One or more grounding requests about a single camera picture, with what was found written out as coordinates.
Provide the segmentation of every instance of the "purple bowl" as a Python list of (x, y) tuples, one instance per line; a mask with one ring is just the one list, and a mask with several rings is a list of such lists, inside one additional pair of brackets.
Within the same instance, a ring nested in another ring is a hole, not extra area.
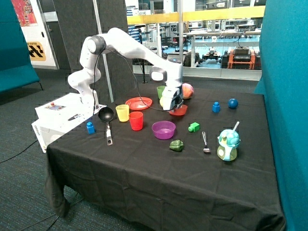
[(174, 135), (175, 124), (170, 121), (159, 121), (152, 125), (152, 131), (156, 138), (168, 140)]

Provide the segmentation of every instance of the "teal partition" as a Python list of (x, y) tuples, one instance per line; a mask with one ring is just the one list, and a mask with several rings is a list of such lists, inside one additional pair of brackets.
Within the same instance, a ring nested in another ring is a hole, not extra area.
[(0, 1), (0, 92), (39, 82), (11, 0)]
[(307, 3), (268, 0), (260, 38), (270, 136), (287, 230), (308, 230)]

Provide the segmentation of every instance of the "yellow railing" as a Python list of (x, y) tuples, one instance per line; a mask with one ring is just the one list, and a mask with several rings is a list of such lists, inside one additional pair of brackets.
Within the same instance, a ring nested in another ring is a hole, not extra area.
[[(264, 16), (265, 6), (236, 7), (220, 10), (184, 12), (183, 21), (259, 18)], [(128, 25), (178, 22), (179, 13), (162, 13), (127, 17)]]

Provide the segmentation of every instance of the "white control box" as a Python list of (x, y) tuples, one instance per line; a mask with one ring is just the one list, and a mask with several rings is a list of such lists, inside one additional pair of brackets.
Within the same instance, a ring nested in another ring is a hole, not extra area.
[[(103, 107), (106, 106), (100, 105), (94, 113)], [(44, 153), (50, 143), (93, 116), (93, 108), (85, 106), (80, 94), (76, 93), (69, 93), (35, 110), (38, 120), (32, 123), (32, 128)]]

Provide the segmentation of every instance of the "red plate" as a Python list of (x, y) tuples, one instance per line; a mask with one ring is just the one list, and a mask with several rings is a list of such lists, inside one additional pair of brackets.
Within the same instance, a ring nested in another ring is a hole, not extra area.
[(136, 110), (136, 111), (147, 109), (149, 106), (151, 106), (152, 100), (150, 98), (146, 98), (146, 97), (141, 97), (141, 98), (144, 103), (142, 102), (140, 97), (136, 97), (136, 98), (127, 100), (125, 104), (127, 104), (131, 110)]

